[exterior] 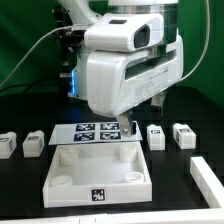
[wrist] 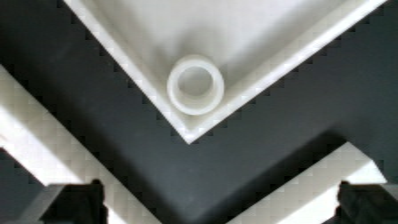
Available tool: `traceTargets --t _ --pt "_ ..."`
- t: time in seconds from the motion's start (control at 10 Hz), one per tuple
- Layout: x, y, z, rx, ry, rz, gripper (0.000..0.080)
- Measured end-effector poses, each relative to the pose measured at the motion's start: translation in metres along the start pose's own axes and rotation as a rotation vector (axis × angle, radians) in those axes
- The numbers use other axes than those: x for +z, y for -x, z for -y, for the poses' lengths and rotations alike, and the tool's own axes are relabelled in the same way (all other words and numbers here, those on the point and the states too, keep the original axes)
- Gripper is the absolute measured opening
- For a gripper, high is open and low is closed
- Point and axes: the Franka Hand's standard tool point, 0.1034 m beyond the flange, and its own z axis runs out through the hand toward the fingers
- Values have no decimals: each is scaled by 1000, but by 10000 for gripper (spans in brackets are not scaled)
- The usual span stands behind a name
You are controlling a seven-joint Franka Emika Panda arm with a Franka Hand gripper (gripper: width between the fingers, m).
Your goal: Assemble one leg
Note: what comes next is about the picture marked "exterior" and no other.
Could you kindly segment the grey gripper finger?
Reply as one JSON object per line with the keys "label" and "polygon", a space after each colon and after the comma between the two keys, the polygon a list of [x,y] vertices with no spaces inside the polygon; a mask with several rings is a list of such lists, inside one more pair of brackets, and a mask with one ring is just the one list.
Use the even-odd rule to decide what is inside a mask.
{"label": "grey gripper finger", "polygon": [[165,96],[165,91],[161,91],[158,94],[154,95],[151,99],[151,105],[156,107],[162,107],[164,104]]}
{"label": "grey gripper finger", "polygon": [[133,126],[131,115],[128,112],[125,112],[117,116],[116,119],[119,123],[121,134],[126,137],[131,137]]}

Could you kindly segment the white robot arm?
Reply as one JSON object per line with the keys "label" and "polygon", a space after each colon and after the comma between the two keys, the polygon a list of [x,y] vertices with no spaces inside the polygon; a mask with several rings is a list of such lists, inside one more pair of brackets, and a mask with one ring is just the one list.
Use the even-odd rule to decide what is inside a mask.
{"label": "white robot arm", "polygon": [[129,111],[162,93],[183,75],[183,41],[177,28],[178,0],[108,0],[108,12],[91,0],[58,0],[72,21],[77,64],[71,97],[101,116],[116,118],[121,134],[134,134]]}

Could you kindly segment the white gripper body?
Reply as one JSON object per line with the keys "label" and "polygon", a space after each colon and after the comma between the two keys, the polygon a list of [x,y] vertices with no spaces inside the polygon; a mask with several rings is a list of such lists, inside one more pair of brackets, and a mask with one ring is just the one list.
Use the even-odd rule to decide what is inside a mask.
{"label": "white gripper body", "polygon": [[177,36],[157,57],[150,49],[134,53],[94,51],[88,57],[86,72],[91,110],[117,117],[181,79],[182,38]]}

